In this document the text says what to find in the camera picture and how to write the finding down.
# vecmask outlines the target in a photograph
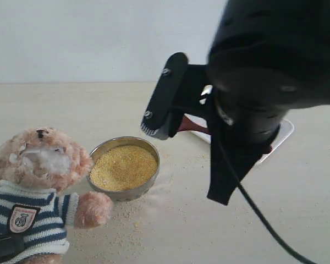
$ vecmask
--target stainless steel bowl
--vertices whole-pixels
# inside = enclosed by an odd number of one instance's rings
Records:
[[[142,147],[143,149],[147,150],[150,154],[153,155],[155,158],[158,168],[152,178],[148,180],[147,182],[143,183],[139,187],[127,191],[108,191],[99,188],[98,186],[95,186],[93,182],[90,179],[90,176],[87,176],[88,182],[91,185],[91,187],[100,193],[105,193],[107,196],[109,196],[113,201],[131,201],[138,199],[143,194],[147,193],[149,189],[153,186],[156,177],[159,173],[159,167],[160,167],[160,156],[156,148],[150,144],[148,141],[141,139],[139,137],[133,137],[133,136],[123,136],[123,137],[117,137],[114,139],[110,139],[108,141],[103,142],[99,146],[97,146],[95,149],[92,150],[90,153],[90,156],[94,162],[96,162],[101,155],[103,155],[105,152],[108,152],[111,149],[114,149],[115,147],[120,146],[129,146],[134,145],[138,147]]]

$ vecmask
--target black cable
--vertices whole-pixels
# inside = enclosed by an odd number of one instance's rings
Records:
[[[243,197],[246,199],[246,201],[248,202],[248,204],[250,205],[250,207],[253,209],[253,211],[255,212],[255,214],[259,217],[260,221],[263,223],[263,225],[266,227],[266,229],[268,229],[269,233],[271,234],[271,236],[273,236],[273,238],[276,240],[276,242],[288,253],[290,254],[292,257],[294,257],[296,260],[300,261],[303,264],[316,264],[315,262],[309,260],[308,258],[302,256],[301,254],[299,254],[297,251],[295,251],[292,247],[290,247],[273,229],[273,227],[269,224],[268,220],[265,219],[264,215],[262,214],[262,212],[259,210],[259,208],[257,207],[257,205],[253,202],[252,198],[249,196],[249,194],[246,192],[246,190],[244,189],[244,187],[242,186],[237,173],[235,171],[235,169],[233,168],[225,150],[224,147],[222,146],[221,141],[219,141],[219,147],[220,147],[220,151],[222,153],[222,156],[226,162],[226,164],[228,165],[233,178],[235,179],[235,181],[237,182],[237,187],[240,190],[240,192],[242,193]]]

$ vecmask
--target teddy bear head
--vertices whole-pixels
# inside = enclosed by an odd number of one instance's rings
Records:
[[[28,129],[0,147],[0,180],[59,193],[87,176],[86,150],[54,128]]]

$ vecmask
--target fine yellow grains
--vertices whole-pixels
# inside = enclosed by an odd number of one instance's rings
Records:
[[[157,162],[138,146],[121,146],[104,153],[95,163],[91,181],[103,190],[126,191],[148,181],[157,170]]]

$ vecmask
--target teddy bear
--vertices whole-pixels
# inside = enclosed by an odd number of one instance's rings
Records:
[[[61,264],[66,226],[106,224],[113,207],[107,195],[61,194],[91,168],[86,150],[54,128],[28,129],[0,147],[0,234],[19,234],[24,244],[4,264]]]

